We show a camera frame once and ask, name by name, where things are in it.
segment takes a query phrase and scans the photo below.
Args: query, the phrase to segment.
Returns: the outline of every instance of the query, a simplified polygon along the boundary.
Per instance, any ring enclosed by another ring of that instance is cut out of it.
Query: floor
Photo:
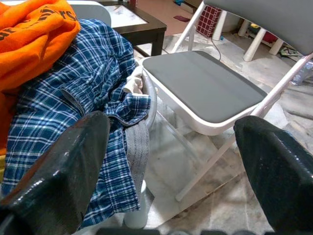
[[[162,53],[169,53],[178,38],[179,35],[165,37]],[[223,63],[268,92],[290,69],[290,63],[270,55],[265,45],[260,45],[253,61],[245,62],[243,55],[251,42],[249,38],[226,34],[216,44]],[[187,50],[187,45],[188,38],[179,51]],[[141,48],[149,53],[151,45],[142,45]],[[218,56],[211,41],[200,34],[195,36],[194,49]],[[142,58],[136,51],[134,55],[137,59]],[[312,111],[306,109],[313,102],[311,86],[310,82],[300,87],[290,85],[265,119],[289,131],[313,153],[313,116]],[[148,187],[145,200],[149,210],[145,228],[157,228],[162,235],[178,229],[195,235],[208,229],[223,230],[229,234],[244,229],[257,235],[271,231],[244,173],[236,145],[223,155],[180,203],[175,201],[175,194],[210,154],[223,144],[232,130],[216,137],[203,136],[188,130],[183,121],[160,99],[158,111],[160,115],[157,115],[154,127],[150,130],[150,155],[145,174]],[[187,139],[194,153],[187,151],[174,138],[163,117]],[[123,226],[123,216],[116,214],[79,234],[93,234],[92,231],[99,226]]]
[[[189,19],[192,17],[192,14],[181,9],[173,0],[138,0],[137,7],[167,25],[165,36],[182,33],[188,24],[174,19],[174,16],[184,16]]]

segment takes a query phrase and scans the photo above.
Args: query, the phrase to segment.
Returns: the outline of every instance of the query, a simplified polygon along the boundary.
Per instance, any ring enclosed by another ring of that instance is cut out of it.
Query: orange fabric
[[[16,6],[0,2],[0,153],[18,87],[49,70],[80,30],[66,0],[28,0]]]

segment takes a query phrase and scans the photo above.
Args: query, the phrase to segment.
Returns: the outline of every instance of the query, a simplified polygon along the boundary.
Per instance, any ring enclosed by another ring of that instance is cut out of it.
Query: dark wooden table
[[[152,43],[151,56],[161,55],[164,33],[167,27],[164,23],[139,8],[130,6],[123,1],[99,1],[99,3],[103,6],[123,5],[146,21],[147,23],[144,24],[116,27],[114,30],[126,38],[143,56],[150,55],[136,46],[147,43]]]

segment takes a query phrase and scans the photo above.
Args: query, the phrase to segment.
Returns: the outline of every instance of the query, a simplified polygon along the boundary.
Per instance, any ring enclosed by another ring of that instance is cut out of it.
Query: blue plaid shirt
[[[80,33],[53,68],[22,86],[8,135],[2,193],[7,195],[68,127],[101,110],[111,120],[110,139],[85,227],[139,208],[124,127],[147,115],[150,98],[122,91],[135,67],[131,44],[100,21],[80,24]]]

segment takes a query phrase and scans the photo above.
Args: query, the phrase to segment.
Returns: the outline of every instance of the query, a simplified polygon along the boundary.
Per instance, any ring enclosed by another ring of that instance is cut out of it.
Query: folding chair
[[[231,12],[258,24],[305,55],[266,94],[253,83],[203,51],[185,51],[142,61],[158,88],[159,97],[193,130],[209,136],[221,134],[244,116],[263,117],[279,99],[293,76],[313,57],[313,1],[311,0],[204,0],[174,51],[189,33],[206,5]],[[180,201],[234,143],[232,135],[176,196]]]

